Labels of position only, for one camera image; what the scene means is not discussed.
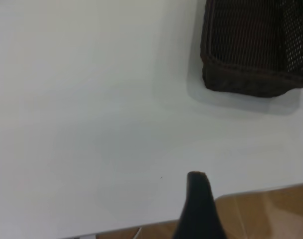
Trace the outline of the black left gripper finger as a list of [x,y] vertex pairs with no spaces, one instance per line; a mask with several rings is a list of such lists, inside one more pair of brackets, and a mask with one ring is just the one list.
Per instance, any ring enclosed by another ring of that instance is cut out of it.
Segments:
[[203,172],[189,172],[187,195],[174,239],[225,239],[210,182]]

